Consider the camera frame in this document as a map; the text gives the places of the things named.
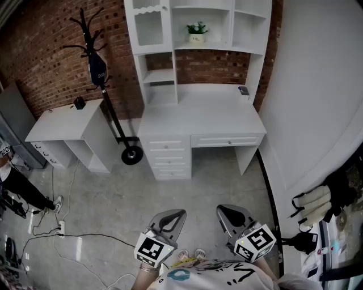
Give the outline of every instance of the red brick wall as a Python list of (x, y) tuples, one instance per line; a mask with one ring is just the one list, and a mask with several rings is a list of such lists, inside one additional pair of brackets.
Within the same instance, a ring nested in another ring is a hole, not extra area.
[[(81, 28), (69, 21), (79, 19), (79, 8), (85, 10), (86, 19), (105, 10), (92, 21), (91, 31), (104, 28), (95, 47), (105, 42), (102, 51), (109, 74), (113, 79), (108, 89), (119, 119), (141, 117), (143, 102), (121, 0), (32, 0), (24, 1), (1, 29), (0, 80), (4, 87), (16, 81), (30, 110), (39, 117), (49, 108), (70, 104), (77, 96), (86, 100), (102, 97), (92, 88), (87, 58), (80, 58), (80, 49), (62, 49), (63, 45), (84, 45)], [(277, 49), (281, 27), (282, 0), (273, 0), (273, 13), (268, 41), (267, 57), (256, 95), (255, 106), (260, 108)], [(176, 54), (179, 83), (244, 83), (249, 55), (236, 52), (210, 50), (182, 50)], [(168, 56), (148, 61), (149, 66), (165, 67)]]

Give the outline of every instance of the green plant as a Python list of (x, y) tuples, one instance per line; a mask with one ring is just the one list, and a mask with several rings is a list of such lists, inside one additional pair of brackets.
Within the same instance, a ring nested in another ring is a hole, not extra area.
[(202, 21), (187, 25), (187, 28), (189, 34), (204, 34), (205, 32), (208, 32), (208, 29)]

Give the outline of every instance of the small white pot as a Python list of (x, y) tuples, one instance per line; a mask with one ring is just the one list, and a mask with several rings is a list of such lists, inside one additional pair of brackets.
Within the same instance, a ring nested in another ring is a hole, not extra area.
[(204, 43), (204, 34), (189, 34), (189, 42), (194, 44)]

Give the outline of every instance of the white desk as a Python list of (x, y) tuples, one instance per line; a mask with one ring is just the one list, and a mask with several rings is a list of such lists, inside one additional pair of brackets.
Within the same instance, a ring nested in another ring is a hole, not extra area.
[(181, 92), (178, 105), (147, 106), (138, 136), (158, 180), (191, 178), (191, 148), (234, 146), (243, 174), (266, 130), (238, 93)]
[(56, 168), (67, 168), (74, 154), (92, 172), (109, 173), (118, 144), (100, 109), (103, 100), (46, 110), (26, 138)]

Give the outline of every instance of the sneaker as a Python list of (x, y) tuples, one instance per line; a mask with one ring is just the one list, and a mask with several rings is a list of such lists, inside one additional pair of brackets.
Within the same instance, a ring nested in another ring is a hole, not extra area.
[(198, 260), (206, 260), (205, 251), (203, 251), (202, 249), (196, 249), (195, 250), (195, 257)]
[(63, 205), (63, 196), (59, 196), (57, 197), (57, 199), (53, 202), (54, 206), (56, 207), (53, 212), (55, 214), (59, 214), (59, 212), (61, 211), (62, 205)]

